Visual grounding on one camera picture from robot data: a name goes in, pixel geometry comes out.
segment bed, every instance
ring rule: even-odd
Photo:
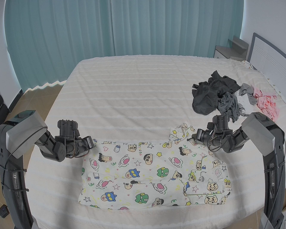
[[[220,113],[196,114],[191,89],[215,70],[239,85],[253,84],[275,93],[261,72],[232,59],[157,55],[93,58],[75,67],[45,122],[52,135],[59,133],[59,119],[70,119],[78,122],[82,137],[129,142],[165,141],[170,127],[184,121],[195,129],[205,129]],[[276,102],[281,110],[276,123],[286,130],[286,104],[280,96]],[[237,122],[229,122],[229,128],[239,128],[244,119],[240,116]],[[224,228],[263,207],[263,160],[250,141],[240,151],[218,151],[215,156],[227,163],[232,180],[233,191],[225,205],[103,210],[78,203],[83,159],[57,163],[42,157],[35,147],[25,176],[31,212],[40,228],[49,229]]]

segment curtain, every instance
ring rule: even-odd
[[[115,55],[110,1],[7,1],[4,21],[23,91],[66,80],[81,60]]]
[[[25,91],[68,78],[83,59],[137,54],[213,57],[240,36],[244,0],[13,0],[8,52]]]

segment headboard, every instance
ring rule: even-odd
[[[265,78],[286,102],[286,54],[257,33],[253,33],[247,61]]]

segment pajamas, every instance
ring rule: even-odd
[[[94,139],[85,156],[79,203],[103,209],[224,204],[231,182],[224,162],[191,137],[183,123],[169,141],[116,143]]]

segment tiled floor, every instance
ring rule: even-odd
[[[46,119],[57,95],[59,94],[62,85],[55,85],[53,87],[45,87],[44,89],[36,89],[34,91],[28,91],[25,93],[16,104],[12,113],[9,114],[7,119],[15,116],[21,111],[24,110],[37,110],[43,120]],[[34,147],[32,147],[25,155],[24,155],[24,168],[28,167],[28,163],[32,154]],[[0,192],[0,206],[6,204],[5,199]],[[257,212],[249,215],[248,217],[228,226],[225,229],[258,229],[260,222],[260,215],[263,209],[258,210]],[[0,217],[0,229],[13,229],[14,225],[11,219],[11,216],[8,215],[5,219]]]

